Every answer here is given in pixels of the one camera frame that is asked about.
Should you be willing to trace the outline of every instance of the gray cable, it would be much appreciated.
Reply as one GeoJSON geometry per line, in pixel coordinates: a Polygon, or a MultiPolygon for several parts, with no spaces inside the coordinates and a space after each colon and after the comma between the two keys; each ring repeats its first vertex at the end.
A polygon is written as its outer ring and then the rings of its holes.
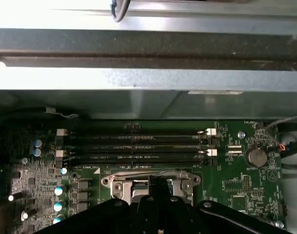
{"type": "Polygon", "coordinates": [[[287,117],[287,118],[283,118],[283,119],[279,119],[276,120],[272,123],[270,123],[266,128],[265,128],[265,133],[268,136],[269,139],[271,139],[273,142],[275,142],[277,145],[280,144],[279,140],[276,140],[275,137],[273,137],[270,133],[270,129],[273,128],[274,126],[280,124],[280,123],[285,123],[285,122],[289,122],[289,121],[294,121],[297,120],[297,116],[291,116],[291,117],[287,117]]]}
{"type": "Polygon", "coordinates": [[[124,18],[125,14],[128,11],[130,2],[131,0],[123,0],[119,15],[117,16],[116,15],[117,0],[112,0],[112,4],[110,5],[111,15],[114,17],[114,21],[116,23],[120,22],[124,18]]]}

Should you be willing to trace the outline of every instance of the silver metal panel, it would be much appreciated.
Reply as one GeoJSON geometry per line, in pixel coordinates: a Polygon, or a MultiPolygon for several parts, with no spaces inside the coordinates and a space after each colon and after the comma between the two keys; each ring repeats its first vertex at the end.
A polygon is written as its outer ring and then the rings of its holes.
{"type": "Polygon", "coordinates": [[[297,72],[0,66],[0,89],[297,92],[297,72]]]}
{"type": "Polygon", "coordinates": [[[110,2],[5,0],[0,3],[0,28],[297,35],[297,0],[248,3],[132,0],[121,23],[113,22],[110,2]]]}
{"type": "Polygon", "coordinates": [[[80,109],[96,119],[259,119],[297,115],[297,93],[189,95],[187,91],[0,91],[0,110],[34,106],[80,109]]]}

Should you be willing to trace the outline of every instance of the orange wire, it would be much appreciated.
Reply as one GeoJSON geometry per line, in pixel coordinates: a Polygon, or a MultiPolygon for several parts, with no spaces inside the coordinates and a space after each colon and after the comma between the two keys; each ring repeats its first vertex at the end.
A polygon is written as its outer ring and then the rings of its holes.
{"type": "Polygon", "coordinates": [[[286,147],[283,145],[283,144],[279,144],[279,147],[282,151],[285,151],[286,150],[286,147]]]}

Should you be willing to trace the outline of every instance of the integrated circuit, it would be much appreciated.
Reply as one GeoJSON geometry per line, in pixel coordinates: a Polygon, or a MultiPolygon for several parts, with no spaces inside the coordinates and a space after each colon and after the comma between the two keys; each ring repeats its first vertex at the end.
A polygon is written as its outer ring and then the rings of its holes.
{"type": "Polygon", "coordinates": [[[33,185],[33,184],[35,184],[36,183],[36,178],[29,178],[28,179],[28,184],[29,185],[33,185]]]}
{"type": "Polygon", "coordinates": [[[20,172],[13,172],[12,173],[12,179],[19,179],[20,178],[20,172]]]}
{"type": "Polygon", "coordinates": [[[35,226],[33,224],[28,225],[28,232],[33,233],[35,231],[35,226]]]}
{"type": "Polygon", "coordinates": [[[78,200],[87,200],[88,196],[89,195],[87,192],[80,192],[80,193],[78,193],[78,200]]]}
{"type": "Polygon", "coordinates": [[[88,209],[88,203],[87,202],[80,202],[76,205],[76,208],[78,212],[82,212],[88,209]]]}
{"type": "Polygon", "coordinates": [[[46,198],[43,200],[43,206],[50,206],[52,204],[50,198],[46,198]]]}
{"type": "Polygon", "coordinates": [[[86,190],[88,188],[89,188],[89,182],[88,181],[79,181],[78,182],[78,189],[86,190]]]}
{"type": "Polygon", "coordinates": [[[245,196],[236,195],[232,197],[232,208],[240,211],[246,212],[247,211],[247,199],[245,196]]]}

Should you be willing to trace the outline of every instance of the blue capacitor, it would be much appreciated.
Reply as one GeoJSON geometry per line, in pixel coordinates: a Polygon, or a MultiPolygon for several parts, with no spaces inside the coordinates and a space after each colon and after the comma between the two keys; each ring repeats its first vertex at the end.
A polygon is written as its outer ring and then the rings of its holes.
{"type": "Polygon", "coordinates": [[[54,205],[54,211],[59,212],[62,210],[62,208],[64,208],[64,206],[65,206],[65,202],[63,200],[58,201],[54,205]]]}
{"type": "Polygon", "coordinates": [[[66,186],[62,184],[55,188],[54,193],[56,196],[60,196],[66,191],[66,189],[66,186]]]}
{"type": "Polygon", "coordinates": [[[59,222],[63,221],[64,219],[66,219],[66,217],[63,214],[60,214],[56,218],[54,218],[53,224],[59,223],[59,222]]]}
{"type": "Polygon", "coordinates": [[[67,174],[67,168],[63,167],[63,168],[60,170],[60,173],[61,173],[62,175],[67,174]]]}
{"type": "Polygon", "coordinates": [[[36,156],[36,157],[41,156],[41,149],[39,149],[39,148],[34,149],[33,150],[33,155],[36,156]]]}
{"type": "Polygon", "coordinates": [[[40,139],[37,139],[33,142],[33,145],[36,147],[36,148],[39,148],[42,146],[42,141],[40,139]]]}

